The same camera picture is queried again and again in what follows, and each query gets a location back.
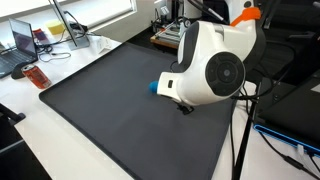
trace black stand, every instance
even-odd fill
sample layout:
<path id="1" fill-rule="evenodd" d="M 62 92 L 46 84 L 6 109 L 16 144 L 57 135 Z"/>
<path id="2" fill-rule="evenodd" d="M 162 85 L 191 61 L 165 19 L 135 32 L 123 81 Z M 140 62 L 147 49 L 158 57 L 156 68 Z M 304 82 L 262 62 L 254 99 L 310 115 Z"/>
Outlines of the black stand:
<path id="1" fill-rule="evenodd" d="M 23 113 L 16 114 L 0 103 L 0 119 L 8 121 L 13 126 L 24 118 L 26 118 L 26 115 Z"/>

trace laptop screen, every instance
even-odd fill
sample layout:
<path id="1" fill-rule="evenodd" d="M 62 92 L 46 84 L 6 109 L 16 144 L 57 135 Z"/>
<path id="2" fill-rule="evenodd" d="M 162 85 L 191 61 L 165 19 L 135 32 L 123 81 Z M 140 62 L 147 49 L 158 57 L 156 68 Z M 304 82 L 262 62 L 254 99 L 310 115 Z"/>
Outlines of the laptop screen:
<path id="1" fill-rule="evenodd" d="M 15 19 L 9 19 L 9 22 L 17 49 L 36 57 L 37 52 L 33 40 L 31 25 Z"/>

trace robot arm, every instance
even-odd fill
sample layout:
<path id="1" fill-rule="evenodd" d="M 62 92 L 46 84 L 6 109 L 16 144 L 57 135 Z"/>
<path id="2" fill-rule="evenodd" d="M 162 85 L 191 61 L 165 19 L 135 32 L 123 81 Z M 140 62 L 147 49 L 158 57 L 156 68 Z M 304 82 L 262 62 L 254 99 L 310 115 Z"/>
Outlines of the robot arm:
<path id="1" fill-rule="evenodd" d="M 157 94 L 191 106 L 232 96 L 243 85 L 246 68 L 252 67 L 253 62 L 246 61 L 260 59 L 262 53 L 256 52 L 257 34 L 255 20 L 240 22 L 235 27 L 203 21 L 193 23 L 179 44 L 181 72 L 163 72 Z"/>

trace blue object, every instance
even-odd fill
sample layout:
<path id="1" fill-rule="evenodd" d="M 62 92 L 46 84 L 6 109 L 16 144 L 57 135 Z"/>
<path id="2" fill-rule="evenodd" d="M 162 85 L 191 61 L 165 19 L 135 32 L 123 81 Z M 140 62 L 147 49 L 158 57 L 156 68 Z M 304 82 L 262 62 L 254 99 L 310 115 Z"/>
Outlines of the blue object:
<path id="1" fill-rule="evenodd" d="M 153 81 L 149 84 L 149 89 L 151 92 L 153 93 L 157 93 L 157 89 L 158 89 L 158 81 Z"/>

